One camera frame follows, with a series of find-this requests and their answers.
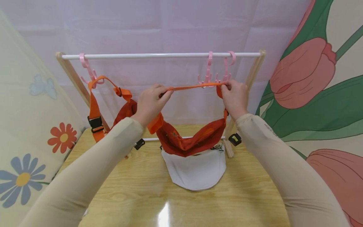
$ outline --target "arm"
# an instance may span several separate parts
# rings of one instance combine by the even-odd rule
[[[102,140],[63,170],[40,195],[20,226],[78,226],[108,175],[169,100],[172,91],[166,92],[167,89],[156,84],[141,93],[137,113],[117,123]]]
[[[291,226],[349,226],[334,194],[319,174],[278,138],[263,119],[247,113],[247,87],[230,81],[227,86],[222,85],[222,94],[242,141],[276,185]]]

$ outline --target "blue flower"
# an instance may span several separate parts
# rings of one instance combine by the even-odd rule
[[[17,176],[8,171],[0,170],[0,180],[8,180],[8,182],[0,184],[0,194],[6,192],[0,197],[0,201],[5,200],[3,203],[4,208],[14,205],[21,191],[20,203],[25,205],[30,199],[29,186],[37,191],[43,188],[41,183],[33,181],[45,178],[44,174],[38,174],[45,169],[45,165],[41,165],[34,170],[37,163],[37,158],[30,162],[30,154],[26,154],[23,158],[23,165],[21,165],[19,157],[14,157],[11,160],[11,166],[17,172]]]

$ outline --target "table surface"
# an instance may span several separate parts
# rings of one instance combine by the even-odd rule
[[[203,125],[175,126],[182,136]],[[148,131],[143,138],[154,137]],[[86,129],[61,170],[95,144]],[[132,149],[106,179],[88,214],[80,223],[89,226],[289,226],[282,199],[271,178],[243,144],[234,147],[227,169],[211,189],[193,192],[173,184],[160,142]]]

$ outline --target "wooden leg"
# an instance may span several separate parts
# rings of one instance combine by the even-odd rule
[[[246,80],[245,84],[248,87],[248,92],[251,90],[252,84],[253,84],[253,82],[257,76],[257,73],[262,65],[262,62],[264,61],[264,58],[266,56],[265,50],[260,50],[260,53],[261,53],[261,55],[259,57],[255,58],[252,66],[250,68],[250,71],[248,73],[248,76],[247,76],[247,80]],[[234,122],[233,119],[231,119],[224,130],[225,139],[223,139],[223,144],[224,144],[225,150],[227,151],[227,155],[229,158],[233,158],[234,153],[233,153],[232,146],[231,146],[228,138],[232,134],[236,133],[236,131],[237,131],[236,123]]]
[[[84,86],[82,80],[79,78],[77,72],[73,68],[72,64],[69,60],[64,60],[62,55],[65,53],[57,52],[56,59],[58,60],[59,64],[62,66],[64,72],[67,74],[69,79],[72,81],[73,85],[76,87],[78,93],[81,95],[87,106],[90,106],[90,94],[88,93],[87,88]],[[102,124],[106,131],[110,131],[110,127],[108,126],[107,122],[103,118],[101,114]]]

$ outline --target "white rod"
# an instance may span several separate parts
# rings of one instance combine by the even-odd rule
[[[236,57],[259,57],[260,53],[235,53]],[[86,59],[125,59],[125,58],[180,58],[208,57],[209,53],[159,53],[159,54],[85,54]],[[213,57],[230,57],[230,53],[213,53]],[[79,60],[78,54],[63,55],[65,60]]]
[[[183,139],[192,138],[192,136],[183,136]],[[143,138],[145,141],[158,141],[159,138]]]

